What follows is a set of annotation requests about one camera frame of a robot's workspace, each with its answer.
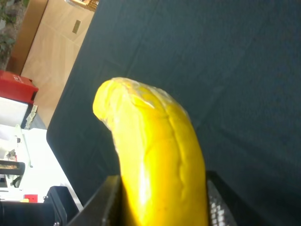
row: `metal mesh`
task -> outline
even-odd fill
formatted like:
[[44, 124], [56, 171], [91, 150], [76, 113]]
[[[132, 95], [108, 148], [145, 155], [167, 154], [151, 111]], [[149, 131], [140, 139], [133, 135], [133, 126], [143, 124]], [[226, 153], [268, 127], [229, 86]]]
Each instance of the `metal mesh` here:
[[95, 9], [98, 6], [99, 1], [98, 0], [84, 0], [83, 2], [86, 3], [86, 5], [88, 7], [91, 7], [93, 9], [93, 11], [95, 11]]
[[237, 226], [228, 206], [210, 180], [207, 181], [207, 187], [211, 226]]

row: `black object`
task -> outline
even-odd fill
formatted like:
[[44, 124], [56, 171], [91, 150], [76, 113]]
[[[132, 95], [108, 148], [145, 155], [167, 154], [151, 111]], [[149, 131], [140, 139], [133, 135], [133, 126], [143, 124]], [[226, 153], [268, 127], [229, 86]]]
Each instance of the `black object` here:
[[0, 202], [1, 226], [53, 226], [54, 223], [51, 204]]
[[78, 211], [68, 188], [53, 186], [44, 203], [0, 202], [0, 226], [66, 226]]
[[[221, 181], [221, 179], [216, 174], [210, 172], [207, 175], [207, 193], [210, 202], [209, 226], [222, 225], [222, 223], [225, 226], [237, 226], [231, 210], [219, 193], [219, 189], [223, 189], [223, 186], [219, 183], [219, 186], [216, 187], [213, 181]], [[120, 176], [109, 176], [85, 205], [83, 211], [68, 226], [120, 226], [121, 190]], [[242, 202], [238, 197], [234, 201], [238, 202], [238, 205], [236, 205], [237, 208], [241, 207]], [[254, 223], [253, 219], [249, 221], [251, 216], [244, 215], [244, 217], [247, 217], [245, 219], [247, 222], [246, 225]]]
[[119, 173], [92, 103], [122, 76], [187, 110], [206, 168], [252, 211], [300, 225], [300, 16], [297, 0], [100, 1], [47, 132], [80, 201]]
[[44, 203], [52, 204], [55, 210], [55, 222], [60, 226], [67, 225], [79, 212], [67, 187], [53, 186], [44, 198]]
[[[219, 190], [224, 189], [218, 176], [207, 175], [209, 226], [237, 226], [232, 210]], [[79, 212], [67, 187], [53, 186], [44, 203], [0, 202], [0, 226], [120, 226], [122, 185], [120, 176], [109, 176], [84, 209]], [[241, 207], [241, 201], [235, 197]]]
[[109, 176], [68, 226], [117, 226], [121, 210], [120, 176]]
[[24, 174], [24, 171], [24, 162], [0, 160], [0, 174], [22, 176]]
[[14, 187], [19, 187], [20, 186], [20, 183], [21, 183], [21, 180], [22, 180], [22, 176], [18, 176], [16, 179], [14, 179], [10, 185], [11, 186], [14, 186]]

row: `black holder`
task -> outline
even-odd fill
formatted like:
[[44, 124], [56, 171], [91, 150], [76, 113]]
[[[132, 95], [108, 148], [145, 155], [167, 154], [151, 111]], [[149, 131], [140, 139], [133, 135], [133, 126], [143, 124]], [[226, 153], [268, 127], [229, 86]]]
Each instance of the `black holder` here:
[[0, 167], [0, 174], [21, 176], [24, 174], [24, 171], [25, 171], [25, 163], [24, 162], [0, 160], [0, 166], [1, 165], [2, 166], [13, 166], [13, 167], [15, 167], [15, 169], [6, 169], [3, 167]]
[[[207, 172], [209, 226], [268, 225], [214, 173]], [[0, 226], [120, 226], [121, 177], [109, 176], [79, 212], [67, 187], [44, 203], [0, 202]]]

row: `wooden floor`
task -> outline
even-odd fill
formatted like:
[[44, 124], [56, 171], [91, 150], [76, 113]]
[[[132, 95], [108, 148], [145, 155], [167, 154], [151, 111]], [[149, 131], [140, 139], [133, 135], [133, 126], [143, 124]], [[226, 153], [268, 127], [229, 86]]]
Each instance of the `wooden floor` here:
[[[93, 12], [69, 5], [64, 0], [49, 0], [26, 60], [22, 76], [33, 79], [39, 88], [35, 104], [49, 125], [63, 88], [84, 40]], [[78, 32], [72, 32], [76, 20]]]

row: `yellow object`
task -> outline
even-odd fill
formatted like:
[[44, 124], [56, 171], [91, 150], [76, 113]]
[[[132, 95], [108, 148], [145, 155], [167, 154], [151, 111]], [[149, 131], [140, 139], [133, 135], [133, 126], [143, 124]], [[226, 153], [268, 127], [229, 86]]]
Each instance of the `yellow object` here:
[[126, 226], [208, 226], [205, 165], [185, 110], [165, 91], [126, 78], [98, 89], [93, 112], [111, 130]]

